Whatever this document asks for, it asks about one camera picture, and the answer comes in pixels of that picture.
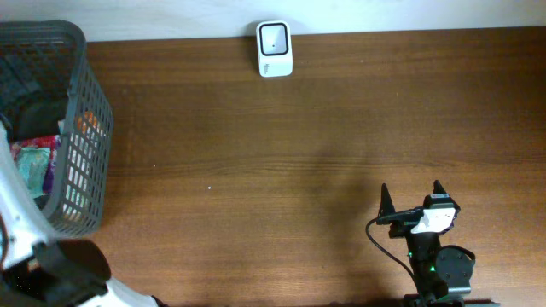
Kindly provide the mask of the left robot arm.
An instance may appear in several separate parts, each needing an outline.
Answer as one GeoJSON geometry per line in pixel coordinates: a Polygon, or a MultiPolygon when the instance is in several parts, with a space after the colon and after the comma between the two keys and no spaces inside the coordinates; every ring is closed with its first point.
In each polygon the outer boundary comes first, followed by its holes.
{"type": "Polygon", "coordinates": [[[1,305],[163,306],[112,277],[90,240],[55,231],[35,205],[1,128],[1,305]]]}

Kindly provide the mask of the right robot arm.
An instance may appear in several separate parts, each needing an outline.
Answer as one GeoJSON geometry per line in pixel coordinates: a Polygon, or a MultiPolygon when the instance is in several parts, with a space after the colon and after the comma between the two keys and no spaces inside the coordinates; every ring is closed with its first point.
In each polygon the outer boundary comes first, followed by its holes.
{"type": "Polygon", "coordinates": [[[404,239],[409,264],[403,263],[382,247],[371,235],[370,241],[389,258],[400,264],[415,284],[416,293],[403,298],[404,306],[496,306],[490,300],[467,301],[476,256],[466,248],[443,246],[439,237],[454,227],[460,206],[441,183],[433,183],[433,192],[422,206],[397,211],[388,187],[383,184],[380,208],[369,224],[388,225],[391,239],[404,239]]]}

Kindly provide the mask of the orange snack packet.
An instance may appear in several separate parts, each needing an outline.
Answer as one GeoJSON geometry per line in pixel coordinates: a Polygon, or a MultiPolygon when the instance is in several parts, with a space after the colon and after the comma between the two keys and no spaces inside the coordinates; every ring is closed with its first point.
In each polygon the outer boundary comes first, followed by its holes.
{"type": "Polygon", "coordinates": [[[86,111],[82,117],[78,117],[77,129],[89,138],[103,135],[102,124],[91,111],[86,111]]]}

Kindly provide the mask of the red purple snack packet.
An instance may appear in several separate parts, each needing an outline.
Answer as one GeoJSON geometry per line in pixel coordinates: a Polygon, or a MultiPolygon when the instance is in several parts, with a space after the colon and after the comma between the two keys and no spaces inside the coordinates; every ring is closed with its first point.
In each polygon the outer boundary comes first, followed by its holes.
{"type": "Polygon", "coordinates": [[[43,136],[43,137],[33,138],[33,139],[20,141],[20,142],[12,142],[9,144],[9,150],[15,162],[15,166],[16,166],[17,155],[19,154],[22,148],[49,148],[50,149],[48,170],[46,172],[44,185],[43,185],[43,192],[44,192],[43,195],[50,194],[52,191],[53,184],[54,184],[54,177],[55,177],[57,150],[60,148],[60,146],[61,146],[61,139],[59,136],[43,136]]]}

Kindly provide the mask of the teal green snack packet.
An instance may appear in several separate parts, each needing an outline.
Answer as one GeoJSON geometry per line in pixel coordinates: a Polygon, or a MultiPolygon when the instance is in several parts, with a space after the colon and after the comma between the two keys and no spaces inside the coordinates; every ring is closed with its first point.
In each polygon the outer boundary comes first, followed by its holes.
{"type": "Polygon", "coordinates": [[[49,148],[22,148],[16,158],[16,166],[31,197],[44,194],[43,185],[48,170],[49,148]]]}

